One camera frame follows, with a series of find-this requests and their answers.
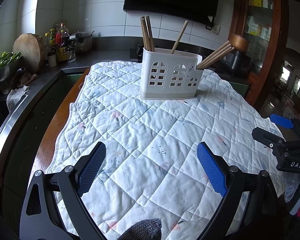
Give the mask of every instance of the chopsticks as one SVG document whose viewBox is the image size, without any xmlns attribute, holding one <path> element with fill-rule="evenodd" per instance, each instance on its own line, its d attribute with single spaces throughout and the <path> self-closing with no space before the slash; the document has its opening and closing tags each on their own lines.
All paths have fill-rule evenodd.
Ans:
<svg viewBox="0 0 300 240">
<path fill-rule="evenodd" d="M 141 22 L 141 29 L 142 29 L 143 44 L 147 51 L 154 52 L 154 42 L 152 37 L 149 15 L 140 17 L 140 22 Z"/>
<path fill-rule="evenodd" d="M 206 57 L 202 62 L 200 62 L 196 68 L 200 69 L 200 70 L 206 69 L 210 65 L 215 63 L 217 60 L 222 58 L 225 54 L 227 54 L 233 50 L 234 50 L 234 48 L 231 46 L 230 42 L 226 41 L 218 49 L 216 49 L 208 57 Z"/>
<path fill-rule="evenodd" d="M 141 30 L 142 30 L 142 38 L 143 38 L 143 44 L 144 47 L 147 51 L 154 52 L 154 41 L 153 41 L 153 36 L 152 36 L 152 29 L 151 29 L 151 23 L 150 23 L 150 17 L 149 15 L 147 16 L 142 16 L 140 17 L 140 23 L 141 23 Z M 176 51 L 176 48 L 181 40 L 181 37 L 183 33 L 185 32 L 188 21 L 185 21 L 181 32 L 179 33 L 179 36 L 171 50 L 171 54 L 173 54 Z"/>
<path fill-rule="evenodd" d="M 173 54 L 175 52 L 175 50 L 176 50 L 176 48 L 177 48 L 177 46 L 178 46 L 178 44 L 179 44 L 179 42 L 181 40 L 181 37 L 182 37 L 183 33 L 185 32 L 185 30 L 187 28 L 188 23 L 189 23 L 188 21 L 185 21 L 185 23 L 183 24 L 182 30 L 179 33 L 179 36 L 178 36 L 178 38 L 177 38 L 177 40 L 176 40 L 176 42 L 175 42 L 175 44 L 174 44 L 174 46 L 173 46 L 173 48 L 171 50 L 171 54 Z"/>
</svg>

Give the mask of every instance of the quilted mat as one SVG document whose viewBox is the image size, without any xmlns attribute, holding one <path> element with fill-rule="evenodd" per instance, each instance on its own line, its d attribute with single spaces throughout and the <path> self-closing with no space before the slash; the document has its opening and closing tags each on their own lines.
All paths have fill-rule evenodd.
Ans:
<svg viewBox="0 0 300 240">
<path fill-rule="evenodd" d="M 105 143 L 106 158 L 82 201 L 107 239 L 117 239 L 144 219 L 160 218 L 162 239 L 196 239 L 221 200 L 197 156 L 205 141 L 216 155 L 242 171 L 269 171 L 277 194 L 284 192 L 281 172 L 269 148 L 255 142 L 261 127 L 282 137 L 231 85 L 204 70 L 196 97 L 144 100 L 139 86 L 141 64 L 101 62 L 91 67 L 69 119 L 56 141 L 47 173 L 59 172 Z M 230 230 L 236 230 L 247 194 Z M 62 199 L 58 207 L 76 233 Z"/>
</svg>

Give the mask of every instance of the cooking pot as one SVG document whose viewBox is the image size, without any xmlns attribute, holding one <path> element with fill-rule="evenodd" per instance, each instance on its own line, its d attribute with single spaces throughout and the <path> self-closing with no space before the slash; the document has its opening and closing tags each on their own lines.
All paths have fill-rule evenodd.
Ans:
<svg viewBox="0 0 300 240">
<path fill-rule="evenodd" d="M 231 34 L 230 35 L 230 44 L 236 50 L 246 54 L 248 52 L 250 41 L 246 40 L 244 37 L 238 34 Z"/>
<path fill-rule="evenodd" d="M 92 51 L 92 33 L 78 31 L 72 34 L 69 39 L 74 41 L 76 54 L 84 54 Z"/>
</svg>

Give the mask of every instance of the table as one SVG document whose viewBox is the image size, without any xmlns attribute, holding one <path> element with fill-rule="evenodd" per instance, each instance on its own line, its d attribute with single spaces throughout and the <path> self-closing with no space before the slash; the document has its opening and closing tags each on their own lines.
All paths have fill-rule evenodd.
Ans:
<svg viewBox="0 0 300 240">
<path fill-rule="evenodd" d="M 29 180 L 32 179 L 35 171 L 42 170 L 45 172 L 47 167 L 50 165 L 53 158 L 57 137 L 65 126 L 69 117 L 69 104 L 73 103 L 77 99 L 78 94 L 83 86 L 84 79 L 86 75 L 89 74 L 89 72 L 90 67 L 87 68 L 87 70 L 82 74 L 76 84 L 74 84 L 72 89 L 66 95 L 66 98 L 61 103 L 57 112 L 53 116 L 53 119 L 51 120 L 51 123 L 48 126 L 40 143 L 37 155 L 32 166 Z"/>
</svg>

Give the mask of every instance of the cutting board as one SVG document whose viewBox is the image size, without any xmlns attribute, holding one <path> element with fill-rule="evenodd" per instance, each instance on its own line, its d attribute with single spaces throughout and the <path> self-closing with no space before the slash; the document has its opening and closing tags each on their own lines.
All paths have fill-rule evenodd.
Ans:
<svg viewBox="0 0 300 240">
<path fill-rule="evenodd" d="M 21 34 L 13 44 L 13 53 L 21 52 L 25 68 L 32 74 L 37 73 L 44 63 L 43 38 L 37 34 Z"/>
</svg>

